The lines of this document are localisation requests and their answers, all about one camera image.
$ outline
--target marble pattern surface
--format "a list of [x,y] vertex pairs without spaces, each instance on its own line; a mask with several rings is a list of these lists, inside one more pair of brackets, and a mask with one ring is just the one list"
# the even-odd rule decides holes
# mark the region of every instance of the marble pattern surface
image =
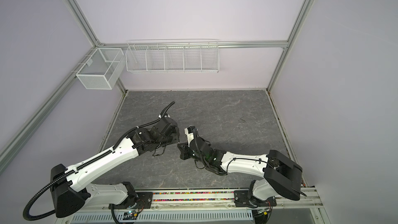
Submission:
[[[129,92],[106,147],[128,129],[155,120],[171,101],[168,114],[178,123],[180,142],[184,128],[193,125],[211,147],[237,154],[261,155],[286,147],[265,91],[145,91]],[[230,173],[218,176],[195,167],[193,159],[181,160],[176,144],[162,156],[152,153],[126,161],[97,178],[94,183],[129,181],[136,189],[249,187],[253,175]]]

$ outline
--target white wall panel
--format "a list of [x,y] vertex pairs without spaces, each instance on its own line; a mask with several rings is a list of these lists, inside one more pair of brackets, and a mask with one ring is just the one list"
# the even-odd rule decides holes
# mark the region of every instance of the white wall panel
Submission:
[[[52,167],[81,162],[94,156],[116,110],[121,94],[113,90],[87,90],[76,81],[0,176],[0,223],[53,224],[55,215],[29,222],[22,218],[27,202],[50,182]],[[45,192],[31,214],[54,209]]]
[[129,90],[266,88],[282,54],[280,47],[220,49],[220,72],[130,73],[121,79]]
[[398,0],[316,0],[271,91],[333,224],[397,223]]
[[62,0],[0,0],[0,149],[90,48]]
[[286,40],[304,0],[77,0],[104,43]]

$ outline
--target metal vent grille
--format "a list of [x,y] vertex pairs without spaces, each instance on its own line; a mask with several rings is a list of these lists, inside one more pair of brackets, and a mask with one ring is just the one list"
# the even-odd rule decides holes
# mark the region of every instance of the metal vent grille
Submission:
[[[117,214],[119,222],[211,222],[253,220],[250,210],[226,210],[226,211],[148,211],[138,215],[137,220],[123,220],[123,213]],[[74,214],[71,224],[77,223],[114,223],[111,213],[89,212]]]
[[132,73],[217,72],[218,45],[132,45],[126,51],[126,64]]

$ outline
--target white wire shelf basket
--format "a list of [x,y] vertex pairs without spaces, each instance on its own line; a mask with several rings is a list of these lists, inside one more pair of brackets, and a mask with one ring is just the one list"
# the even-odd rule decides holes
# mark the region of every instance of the white wire shelf basket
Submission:
[[138,44],[126,50],[127,71],[218,72],[220,56],[217,42]]
[[76,76],[87,89],[112,89],[124,66],[121,48],[98,47]]

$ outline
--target metal mounting plate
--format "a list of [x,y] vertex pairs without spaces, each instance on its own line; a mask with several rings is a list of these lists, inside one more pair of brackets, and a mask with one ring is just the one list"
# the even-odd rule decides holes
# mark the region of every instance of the metal mounting plate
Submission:
[[[250,203],[249,198],[248,198],[248,190],[235,190],[234,191],[234,196],[235,196],[235,206],[237,207],[268,207],[269,204],[267,201],[260,202],[259,206],[254,206],[253,204]],[[272,207],[276,206],[276,200],[275,197],[269,197],[267,199],[269,203],[271,204]]]

